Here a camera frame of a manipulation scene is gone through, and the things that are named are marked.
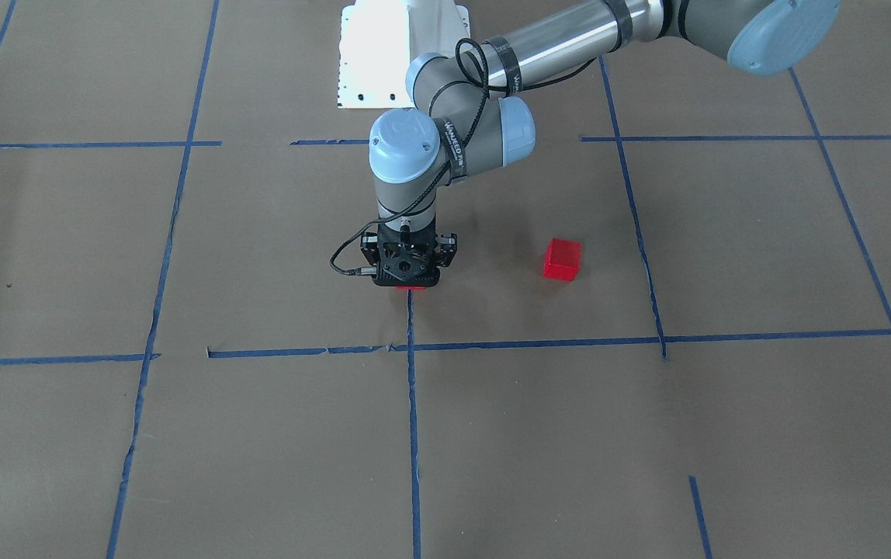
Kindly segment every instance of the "red cube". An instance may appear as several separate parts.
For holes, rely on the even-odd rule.
[[[546,261],[542,266],[542,275],[553,280],[573,282],[580,272],[580,257],[584,246],[576,241],[565,241],[553,238],[546,250]]]

